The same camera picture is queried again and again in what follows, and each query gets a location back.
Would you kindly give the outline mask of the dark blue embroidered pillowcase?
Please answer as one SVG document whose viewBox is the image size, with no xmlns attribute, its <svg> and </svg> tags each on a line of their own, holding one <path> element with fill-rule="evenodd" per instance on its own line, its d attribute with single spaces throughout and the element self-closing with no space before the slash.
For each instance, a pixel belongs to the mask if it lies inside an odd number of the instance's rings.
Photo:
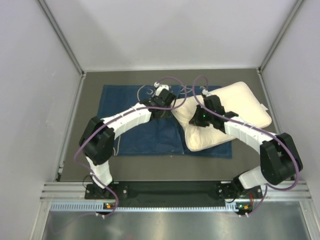
<svg viewBox="0 0 320 240">
<path fill-rule="evenodd" d="M 151 85 L 104 85 L 97 116 L 102 119 L 121 113 L 140 100 L 154 94 Z M 114 141 L 116 156 L 187 155 L 212 158 L 232 158 L 232 143 L 226 142 L 200 151 L 187 148 L 185 133 L 178 121 L 170 116 L 138 125 Z"/>
</svg>

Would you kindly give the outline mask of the cream pillow with bear print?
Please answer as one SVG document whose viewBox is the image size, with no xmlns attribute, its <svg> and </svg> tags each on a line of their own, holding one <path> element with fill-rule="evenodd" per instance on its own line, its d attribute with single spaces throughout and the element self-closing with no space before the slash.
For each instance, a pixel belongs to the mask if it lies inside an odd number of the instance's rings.
<svg viewBox="0 0 320 240">
<path fill-rule="evenodd" d="M 272 118 L 261 107 L 261 103 L 246 83 L 239 81 L 215 90 L 210 86 L 208 90 L 211 95 L 219 97 L 227 112 L 232 111 L 238 114 L 245 122 L 259 128 L 266 128 L 272 123 Z M 193 93 L 190 92 L 185 103 L 171 111 L 182 127 L 183 138 L 190 151 L 202 151 L 235 139 L 215 129 L 212 125 L 199 127 L 189 124 L 189 120 L 195 114 L 197 104 Z"/>
</svg>

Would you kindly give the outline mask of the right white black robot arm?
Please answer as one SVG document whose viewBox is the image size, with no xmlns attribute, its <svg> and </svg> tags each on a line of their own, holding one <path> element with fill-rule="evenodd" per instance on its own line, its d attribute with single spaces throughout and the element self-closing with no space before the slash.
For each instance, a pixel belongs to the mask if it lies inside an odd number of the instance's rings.
<svg viewBox="0 0 320 240">
<path fill-rule="evenodd" d="M 190 124 L 214 129 L 235 137 L 254 149 L 260 156 L 260 165 L 234 177 L 231 181 L 234 194 L 245 198 L 252 188 L 278 184 L 299 176 L 303 163 L 293 138 L 288 133 L 275 134 L 246 123 L 237 113 L 225 111 L 217 95 L 203 93 L 202 102 Z"/>
</svg>

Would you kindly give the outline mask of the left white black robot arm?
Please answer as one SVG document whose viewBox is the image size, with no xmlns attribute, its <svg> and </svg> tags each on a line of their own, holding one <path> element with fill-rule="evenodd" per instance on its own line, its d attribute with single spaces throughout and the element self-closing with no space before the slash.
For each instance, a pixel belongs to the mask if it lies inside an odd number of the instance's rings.
<svg viewBox="0 0 320 240">
<path fill-rule="evenodd" d="M 80 138 L 79 150 L 75 157 L 80 153 L 85 155 L 98 195 L 106 199 L 114 191 L 109 159 L 113 154 L 115 139 L 139 125 L 165 118 L 175 98 L 176 95 L 170 91 L 170 87 L 161 84 L 149 99 L 141 100 L 113 116 L 105 118 L 95 116 L 89 120 Z"/>
</svg>

